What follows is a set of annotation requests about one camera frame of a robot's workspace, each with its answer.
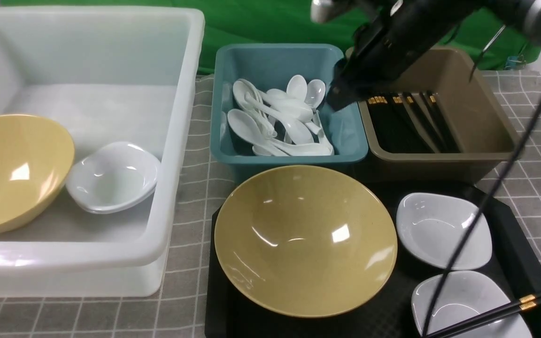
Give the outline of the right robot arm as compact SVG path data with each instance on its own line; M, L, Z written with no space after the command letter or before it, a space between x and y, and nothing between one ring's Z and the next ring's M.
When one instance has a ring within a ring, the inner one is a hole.
M326 23L360 8L368 22L349 58L333 68L326 103L335 111L397 81L423 54L481 8L541 45L541 0L314 0L310 18Z

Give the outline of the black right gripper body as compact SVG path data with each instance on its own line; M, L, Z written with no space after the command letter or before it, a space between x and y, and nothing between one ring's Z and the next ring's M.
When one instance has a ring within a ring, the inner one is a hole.
M353 0L369 17L355 34L354 49L334 67L326 103L334 111L365 100L393 83L458 23L481 6L479 0L404 0L390 14L387 0Z

